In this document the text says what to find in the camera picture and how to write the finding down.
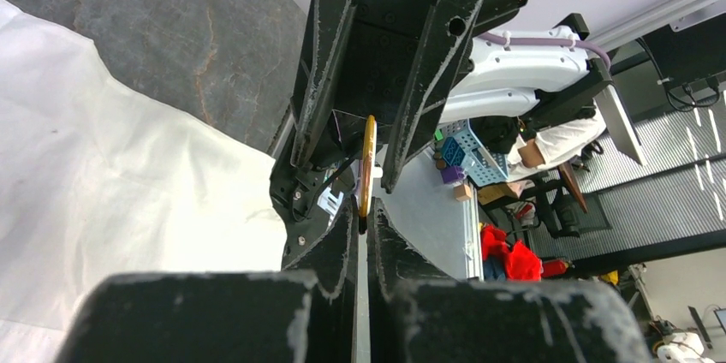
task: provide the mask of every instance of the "screw hole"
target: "screw hole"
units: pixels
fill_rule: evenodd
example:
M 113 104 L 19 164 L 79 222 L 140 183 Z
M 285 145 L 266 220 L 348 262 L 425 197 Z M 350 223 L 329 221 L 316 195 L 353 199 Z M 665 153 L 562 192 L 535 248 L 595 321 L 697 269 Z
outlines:
M 454 36 L 461 36 L 467 30 L 467 24 L 462 18 L 454 18 L 449 21 L 449 33 Z

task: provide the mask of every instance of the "box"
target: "box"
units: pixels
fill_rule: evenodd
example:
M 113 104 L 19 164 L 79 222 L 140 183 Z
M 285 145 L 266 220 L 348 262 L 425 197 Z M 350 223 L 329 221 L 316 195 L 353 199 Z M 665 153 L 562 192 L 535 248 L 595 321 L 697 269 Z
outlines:
M 459 200 L 460 202 L 466 202 L 467 200 L 471 199 L 474 196 L 472 192 L 472 187 L 467 185 L 466 183 L 463 185 L 459 185 L 457 187 L 454 187 L 454 197 L 456 200 Z
M 487 205 L 504 196 L 516 199 L 520 197 L 525 184 L 524 181 L 513 181 L 511 183 L 484 186 L 477 192 L 477 199 L 482 205 Z

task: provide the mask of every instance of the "floor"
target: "floor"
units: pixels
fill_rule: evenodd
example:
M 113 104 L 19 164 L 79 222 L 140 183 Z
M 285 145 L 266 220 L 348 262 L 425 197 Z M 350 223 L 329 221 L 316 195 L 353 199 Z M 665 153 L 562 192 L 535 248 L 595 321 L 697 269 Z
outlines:
M 8 0 L 95 41 L 123 84 L 266 152 L 295 81 L 292 0 Z

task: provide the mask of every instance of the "red fabric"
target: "red fabric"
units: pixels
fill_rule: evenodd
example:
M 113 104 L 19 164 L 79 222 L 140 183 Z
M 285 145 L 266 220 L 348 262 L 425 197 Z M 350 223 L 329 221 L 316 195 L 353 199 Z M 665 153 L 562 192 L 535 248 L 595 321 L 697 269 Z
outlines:
M 481 257 L 496 256 L 504 264 L 509 280 L 539 280 L 542 262 L 521 241 L 509 249 L 503 230 L 488 224 L 481 231 Z
M 542 264 L 542 278 L 546 279 L 548 277 L 560 276 L 567 271 L 568 268 L 569 263 L 561 259 L 544 262 Z

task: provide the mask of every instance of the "purple object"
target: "purple object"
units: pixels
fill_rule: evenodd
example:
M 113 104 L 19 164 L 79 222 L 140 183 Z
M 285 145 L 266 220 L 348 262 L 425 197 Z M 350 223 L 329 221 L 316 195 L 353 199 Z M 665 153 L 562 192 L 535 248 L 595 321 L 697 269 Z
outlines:
M 448 168 L 441 170 L 441 180 L 444 185 L 461 182 L 466 177 L 467 175 L 464 173 L 464 169 L 461 166 L 449 166 Z

